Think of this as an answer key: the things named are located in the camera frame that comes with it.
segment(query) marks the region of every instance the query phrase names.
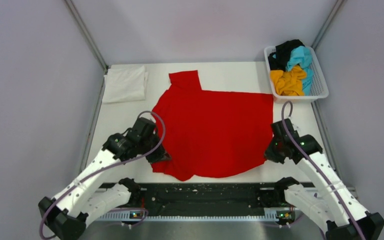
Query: white wall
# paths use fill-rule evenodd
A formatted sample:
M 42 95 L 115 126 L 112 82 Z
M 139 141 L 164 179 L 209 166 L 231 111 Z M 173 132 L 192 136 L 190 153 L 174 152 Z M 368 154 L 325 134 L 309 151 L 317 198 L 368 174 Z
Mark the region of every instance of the white wall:
M 62 0 L 0 0 L 0 240 L 39 239 L 37 204 L 78 170 L 102 76 Z
M 311 45 L 336 0 L 74 0 L 108 64 L 253 61 Z
M 360 201 L 384 217 L 384 1 L 347 1 L 317 57 L 330 92 L 320 101 L 322 114 L 339 167 Z

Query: white table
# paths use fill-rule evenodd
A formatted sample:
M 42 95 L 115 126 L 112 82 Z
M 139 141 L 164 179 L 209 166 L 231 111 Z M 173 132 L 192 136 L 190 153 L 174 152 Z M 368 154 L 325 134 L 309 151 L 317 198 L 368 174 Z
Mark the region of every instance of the white table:
M 160 96 L 170 86 L 169 73 L 198 70 L 203 90 L 272 93 L 265 62 L 156 63 L 146 64 L 145 67 L 149 72 L 146 100 L 102 104 L 87 164 L 93 160 L 110 135 L 124 132 L 133 125 L 140 112 L 152 110 Z M 281 110 L 282 104 L 275 103 L 273 122 L 281 119 Z M 312 135 L 323 147 L 322 137 L 310 103 L 294 104 L 292 123 L 299 127 L 300 135 Z M 274 183 L 283 177 L 294 177 L 299 182 L 310 182 L 291 160 L 287 160 L 283 165 L 266 161 L 263 165 L 247 172 L 225 178 L 194 176 L 185 183 Z M 112 176 L 108 182 L 118 182 L 122 178 L 132 178 L 137 183 L 180 182 L 170 175 L 152 172 L 151 165 L 145 158 L 126 164 L 119 174 Z

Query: red garment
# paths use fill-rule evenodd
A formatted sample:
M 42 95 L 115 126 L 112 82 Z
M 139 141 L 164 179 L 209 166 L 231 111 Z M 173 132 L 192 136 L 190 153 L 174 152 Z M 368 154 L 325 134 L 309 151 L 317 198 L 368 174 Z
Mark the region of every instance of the red garment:
M 154 172 L 181 181 L 225 178 L 264 163 L 272 139 L 271 94 L 202 90 L 197 70 L 169 77 L 171 86 L 152 111 L 165 123 L 162 144 L 172 159 L 152 164 Z

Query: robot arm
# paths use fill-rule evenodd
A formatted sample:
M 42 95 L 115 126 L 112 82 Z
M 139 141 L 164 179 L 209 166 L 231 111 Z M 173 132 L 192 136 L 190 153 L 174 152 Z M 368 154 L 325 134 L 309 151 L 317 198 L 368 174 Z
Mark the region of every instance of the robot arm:
M 310 178 L 324 201 L 306 192 L 304 187 L 292 177 L 283 178 L 276 183 L 281 201 L 299 208 L 318 225 L 329 240 L 356 239 L 359 236 L 356 227 L 351 223 L 351 217 L 355 219 L 366 239 L 378 239 L 384 226 L 381 215 L 369 213 L 355 199 L 330 166 L 326 155 L 322 153 L 321 146 L 311 135 L 300 137 L 298 132 L 294 131 L 290 119 L 286 119 L 285 123 L 287 129 L 282 126 L 281 121 L 271 125 L 274 137 L 264 155 L 268 160 L 276 163 L 283 164 L 285 158 L 293 161 Z M 299 143 L 318 169 L 292 144 L 286 131 L 289 131 L 295 142 Z
M 160 138 L 154 129 L 156 124 L 151 120 L 140 117 L 132 128 L 127 129 L 126 135 L 116 133 L 111 135 L 92 162 L 64 190 L 52 198 L 44 197 L 38 204 L 42 217 L 56 199 L 61 198 L 69 189 L 76 186 L 68 195 L 53 207 L 46 217 L 45 224 L 61 240 L 78 239 L 94 220 L 108 211 L 125 205 L 140 191 L 139 185 L 129 178 L 122 179 L 114 187 L 99 196 L 92 194 L 104 183 L 109 176 L 115 174 L 123 164 L 111 167 L 117 162 L 126 162 L 137 155 L 143 155 L 157 146 Z M 162 145 L 146 156 L 150 163 L 169 160 L 170 156 Z M 107 168 L 84 180 L 87 176 Z

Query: white plastic basket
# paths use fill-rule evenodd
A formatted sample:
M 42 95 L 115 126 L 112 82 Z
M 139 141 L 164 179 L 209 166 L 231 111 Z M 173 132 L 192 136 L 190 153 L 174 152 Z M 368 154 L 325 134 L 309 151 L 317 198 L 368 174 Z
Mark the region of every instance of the white plastic basket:
M 306 46 L 310 49 L 312 55 L 312 62 L 310 65 L 310 69 L 313 70 L 314 76 L 312 77 L 312 85 L 309 96 L 281 96 L 276 93 L 275 85 L 273 81 L 270 79 L 270 64 L 269 64 L 269 55 L 271 53 L 276 52 L 275 46 L 268 46 L 264 48 L 264 57 L 265 57 L 265 65 L 267 66 L 267 74 L 268 80 L 271 86 L 271 92 L 273 93 L 273 98 L 276 103 L 284 103 L 288 100 L 293 103 L 311 103 L 317 99 L 324 99 L 329 95 L 328 86 L 326 85 L 325 76 L 323 76 L 322 68 L 320 68 L 319 61 L 317 60 L 316 53 L 314 49 L 309 46 Z

